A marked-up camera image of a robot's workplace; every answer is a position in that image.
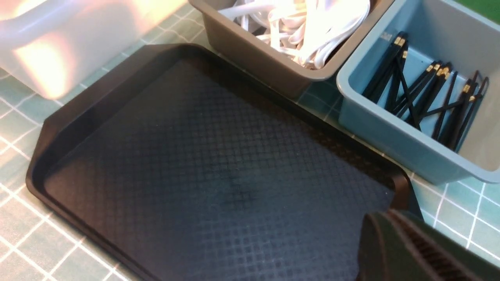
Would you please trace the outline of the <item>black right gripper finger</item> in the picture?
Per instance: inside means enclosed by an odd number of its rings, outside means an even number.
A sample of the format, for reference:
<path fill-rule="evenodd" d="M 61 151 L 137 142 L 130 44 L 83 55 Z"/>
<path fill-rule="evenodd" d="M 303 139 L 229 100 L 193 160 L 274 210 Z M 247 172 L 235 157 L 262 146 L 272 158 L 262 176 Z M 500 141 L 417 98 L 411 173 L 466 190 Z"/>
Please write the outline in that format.
<path fill-rule="evenodd" d="M 358 281 L 498 281 L 499 268 L 406 211 L 364 216 Z"/>

